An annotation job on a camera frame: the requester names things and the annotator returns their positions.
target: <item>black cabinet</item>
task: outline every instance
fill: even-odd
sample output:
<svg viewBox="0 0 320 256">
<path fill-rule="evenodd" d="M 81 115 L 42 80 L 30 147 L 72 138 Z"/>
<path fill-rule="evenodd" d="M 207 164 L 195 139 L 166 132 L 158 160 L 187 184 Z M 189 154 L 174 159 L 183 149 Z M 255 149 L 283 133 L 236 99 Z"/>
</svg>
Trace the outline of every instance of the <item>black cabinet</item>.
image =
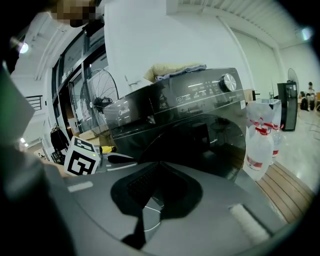
<svg viewBox="0 0 320 256">
<path fill-rule="evenodd" d="M 298 91 L 295 82 L 278 83 L 278 99 L 281 100 L 281 124 L 283 131 L 294 131 L 298 113 Z"/>
</svg>

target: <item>yellow object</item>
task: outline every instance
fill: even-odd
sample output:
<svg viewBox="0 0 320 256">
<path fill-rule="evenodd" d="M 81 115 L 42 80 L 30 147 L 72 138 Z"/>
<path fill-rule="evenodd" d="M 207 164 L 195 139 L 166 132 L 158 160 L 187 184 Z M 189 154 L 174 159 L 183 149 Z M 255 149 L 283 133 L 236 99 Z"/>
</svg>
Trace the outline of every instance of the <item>yellow object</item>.
<svg viewBox="0 0 320 256">
<path fill-rule="evenodd" d="M 169 73 L 175 73 L 185 68 L 193 67 L 197 65 L 201 65 L 201 63 L 197 63 L 197 62 L 190 62 L 185 64 L 157 63 L 157 64 L 154 64 L 147 71 L 147 73 L 145 73 L 144 78 L 154 83 L 156 81 L 157 76 L 164 76 Z"/>
<path fill-rule="evenodd" d="M 102 154 L 111 153 L 114 149 L 114 146 L 102 146 Z"/>
</svg>

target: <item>washing machine drum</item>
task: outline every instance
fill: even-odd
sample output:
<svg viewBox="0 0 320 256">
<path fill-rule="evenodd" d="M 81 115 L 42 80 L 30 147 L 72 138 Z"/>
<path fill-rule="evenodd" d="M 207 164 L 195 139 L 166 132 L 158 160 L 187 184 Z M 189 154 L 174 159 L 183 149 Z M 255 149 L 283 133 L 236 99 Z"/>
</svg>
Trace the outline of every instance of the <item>washing machine drum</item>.
<svg viewBox="0 0 320 256">
<path fill-rule="evenodd" d="M 201 114 L 167 128 L 139 162 L 165 161 L 234 180 L 246 153 L 240 128 L 228 119 Z"/>
</svg>

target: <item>washing machine control panel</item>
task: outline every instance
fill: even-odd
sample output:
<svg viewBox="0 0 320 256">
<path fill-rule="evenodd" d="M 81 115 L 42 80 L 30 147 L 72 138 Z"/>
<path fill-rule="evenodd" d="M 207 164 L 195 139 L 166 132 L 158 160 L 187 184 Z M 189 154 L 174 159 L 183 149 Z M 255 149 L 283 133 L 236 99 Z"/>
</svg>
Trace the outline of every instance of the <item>washing machine control panel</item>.
<svg viewBox="0 0 320 256">
<path fill-rule="evenodd" d="M 216 68 L 178 75 L 148 87 L 155 113 L 183 107 L 183 110 L 216 109 L 244 100 L 235 68 Z"/>
</svg>

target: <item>white wall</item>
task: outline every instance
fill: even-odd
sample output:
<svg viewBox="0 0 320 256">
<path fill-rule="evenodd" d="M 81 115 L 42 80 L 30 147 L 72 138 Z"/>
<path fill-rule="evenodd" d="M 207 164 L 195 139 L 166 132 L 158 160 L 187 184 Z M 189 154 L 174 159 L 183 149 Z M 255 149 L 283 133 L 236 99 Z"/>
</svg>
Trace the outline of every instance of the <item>white wall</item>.
<svg viewBox="0 0 320 256">
<path fill-rule="evenodd" d="M 163 0 L 116 0 L 105 6 L 105 45 L 109 71 L 119 96 L 130 92 L 129 83 L 141 80 L 156 63 L 200 62 L 210 68 L 234 67 L 244 89 L 250 76 L 237 44 L 212 15 L 165 15 Z"/>
<path fill-rule="evenodd" d="M 278 83 L 283 83 L 281 68 L 275 51 L 260 40 L 249 35 L 233 31 L 246 55 L 252 71 L 254 88 L 260 94 L 258 98 L 268 99 L 269 93 L 278 95 Z"/>
<path fill-rule="evenodd" d="M 299 81 L 299 91 L 307 91 L 308 83 L 313 83 L 313 89 L 320 93 L 320 64 L 318 57 L 311 45 L 302 43 L 280 50 L 286 74 L 288 69 L 292 68 Z"/>
</svg>

